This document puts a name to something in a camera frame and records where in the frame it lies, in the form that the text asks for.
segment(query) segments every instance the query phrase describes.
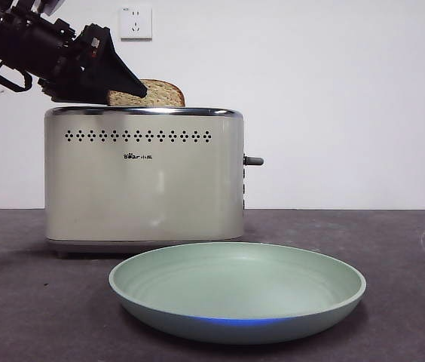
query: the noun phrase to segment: green plate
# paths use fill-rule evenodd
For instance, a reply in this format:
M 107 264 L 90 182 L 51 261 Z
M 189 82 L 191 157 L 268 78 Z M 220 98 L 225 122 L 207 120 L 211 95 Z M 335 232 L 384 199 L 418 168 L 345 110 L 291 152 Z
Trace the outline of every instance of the green plate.
M 262 344 L 309 336 L 346 317 L 365 292 L 355 268 L 293 247 L 199 243 L 139 254 L 112 289 L 142 322 L 204 342 Z

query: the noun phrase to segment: dark countertop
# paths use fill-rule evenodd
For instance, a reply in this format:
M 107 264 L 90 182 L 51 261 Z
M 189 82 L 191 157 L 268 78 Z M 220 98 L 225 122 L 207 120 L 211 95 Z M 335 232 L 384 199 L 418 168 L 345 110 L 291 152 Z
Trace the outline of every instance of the dark countertop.
M 245 241 L 318 250 L 358 268 L 361 303 L 292 342 L 191 342 L 131 317 L 107 277 L 126 256 L 59 259 L 43 210 L 0 210 L 0 362 L 425 361 L 425 211 L 247 210 Z

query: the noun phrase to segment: power outlet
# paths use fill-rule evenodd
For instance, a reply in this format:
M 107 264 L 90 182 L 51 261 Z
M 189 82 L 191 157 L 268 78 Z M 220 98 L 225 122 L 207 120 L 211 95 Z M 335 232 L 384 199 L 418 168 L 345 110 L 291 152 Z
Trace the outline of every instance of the power outlet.
M 152 39 L 152 6 L 131 5 L 120 10 L 121 39 Z

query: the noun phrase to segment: cream toaster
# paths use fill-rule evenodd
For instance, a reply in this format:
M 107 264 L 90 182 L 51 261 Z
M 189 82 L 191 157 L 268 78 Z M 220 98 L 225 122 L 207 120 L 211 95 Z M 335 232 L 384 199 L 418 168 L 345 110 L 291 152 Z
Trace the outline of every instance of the cream toaster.
M 45 116 L 46 236 L 59 253 L 140 253 L 243 234 L 243 116 L 65 107 Z

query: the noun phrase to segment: toaster base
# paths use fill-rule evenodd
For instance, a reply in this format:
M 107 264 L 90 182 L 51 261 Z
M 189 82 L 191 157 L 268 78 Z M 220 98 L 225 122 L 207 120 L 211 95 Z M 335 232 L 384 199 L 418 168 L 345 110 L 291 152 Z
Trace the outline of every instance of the toaster base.
M 69 253 L 124 253 L 139 254 L 145 251 L 174 245 L 208 243 L 212 241 L 240 241 L 239 238 L 201 241 L 64 241 L 47 239 L 50 249 L 59 257 L 67 257 Z

